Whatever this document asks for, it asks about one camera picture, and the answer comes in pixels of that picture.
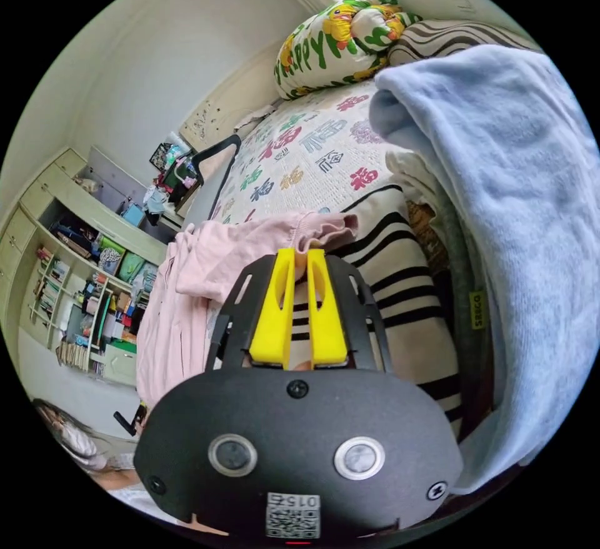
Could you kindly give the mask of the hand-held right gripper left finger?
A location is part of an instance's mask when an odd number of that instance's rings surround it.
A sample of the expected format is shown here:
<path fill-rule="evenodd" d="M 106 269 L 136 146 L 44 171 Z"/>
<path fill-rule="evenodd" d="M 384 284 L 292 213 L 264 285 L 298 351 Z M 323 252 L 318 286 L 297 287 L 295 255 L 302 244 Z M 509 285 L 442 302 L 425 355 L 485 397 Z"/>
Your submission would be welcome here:
<path fill-rule="evenodd" d="M 291 349 L 296 252 L 280 249 L 274 263 L 249 347 L 253 365 L 288 365 Z"/>

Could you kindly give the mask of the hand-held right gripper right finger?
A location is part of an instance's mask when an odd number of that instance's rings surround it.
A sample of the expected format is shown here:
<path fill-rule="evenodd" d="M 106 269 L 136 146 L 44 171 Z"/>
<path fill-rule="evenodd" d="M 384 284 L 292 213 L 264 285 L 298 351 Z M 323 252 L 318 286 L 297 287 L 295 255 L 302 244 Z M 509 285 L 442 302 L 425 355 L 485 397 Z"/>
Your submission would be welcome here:
<path fill-rule="evenodd" d="M 322 249 L 307 253 L 307 301 L 312 366 L 340 366 L 348 349 L 336 300 L 334 279 Z"/>

